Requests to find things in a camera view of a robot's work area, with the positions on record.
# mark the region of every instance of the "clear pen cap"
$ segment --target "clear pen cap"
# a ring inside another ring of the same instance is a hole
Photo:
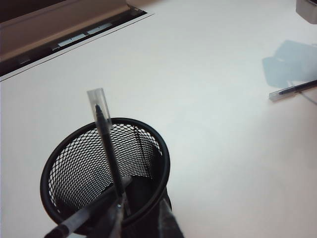
[[[270,98],[271,101],[275,102],[283,98],[294,96],[296,93],[297,92],[295,87],[289,87],[289,88],[272,92],[268,95],[268,97]]]
[[[99,134],[110,133],[111,118],[103,88],[87,91]]]

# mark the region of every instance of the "pen lying on desk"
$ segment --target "pen lying on desk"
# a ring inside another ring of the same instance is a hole
[[[308,82],[308,83],[303,83],[303,84],[300,84],[297,86],[292,86],[292,87],[278,90],[276,92],[272,92],[268,96],[272,101],[277,101],[279,99],[293,96],[296,93],[300,93],[306,89],[314,88],[316,86],[317,86],[317,80],[313,80],[313,81]]]

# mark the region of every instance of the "pen holder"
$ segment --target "pen holder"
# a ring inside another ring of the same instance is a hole
[[[166,192],[170,169],[167,146],[143,122],[113,118],[112,124],[110,135],[120,173],[132,177],[126,189],[131,214],[122,222],[123,233],[138,224],[151,232],[155,222],[144,224],[156,219],[158,202],[165,198],[170,205]],[[59,224],[111,185],[106,155],[93,122],[69,135],[52,152],[42,172],[41,200],[48,215]],[[101,215],[95,214],[75,232],[89,234]]]

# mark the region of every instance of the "pen tip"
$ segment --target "pen tip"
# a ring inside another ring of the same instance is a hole
[[[102,113],[101,108],[98,104],[95,105],[96,113]]]

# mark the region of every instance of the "white desk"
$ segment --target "white desk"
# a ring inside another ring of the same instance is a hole
[[[98,87],[112,117],[165,139],[187,238],[316,237],[317,90],[268,94],[315,79],[317,26],[294,0],[134,3],[155,15],[1,83],[2,237],[54,227],[41,172],[93,120],[86,91]]]

